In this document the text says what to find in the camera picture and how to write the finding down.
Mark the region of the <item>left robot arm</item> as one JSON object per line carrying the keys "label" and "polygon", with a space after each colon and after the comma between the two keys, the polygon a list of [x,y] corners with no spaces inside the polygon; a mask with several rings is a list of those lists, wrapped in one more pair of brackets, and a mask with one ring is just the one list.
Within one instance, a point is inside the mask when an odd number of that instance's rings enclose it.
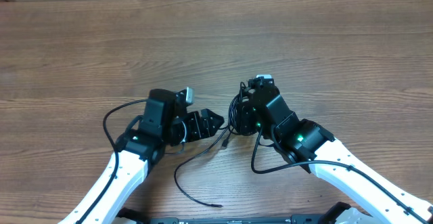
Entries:
{"label": "left robot arm", "polygon": [[152,89],[143,114],[136,116],[110,143],[110,161],[86,196],[63,223],[112,223],[129,196],[165,155],[168,145],[212,137],[224,118],[209,109],[188,112],[193,89]]}

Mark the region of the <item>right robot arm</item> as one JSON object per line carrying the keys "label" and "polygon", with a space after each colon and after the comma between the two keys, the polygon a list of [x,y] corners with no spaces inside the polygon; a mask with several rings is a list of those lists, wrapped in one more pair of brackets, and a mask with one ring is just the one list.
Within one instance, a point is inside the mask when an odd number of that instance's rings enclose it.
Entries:
{"label": "right robot arm", "polygon": [[256,174],[301,167],[330,183],[381,223],[431,223],[432,204],[399,188],[368,167],[320,124],[299,119],[286,104],[270,75],[240,83],[236,96],[235,129],[240,135],[258,135],[286,164],[254,169]]}

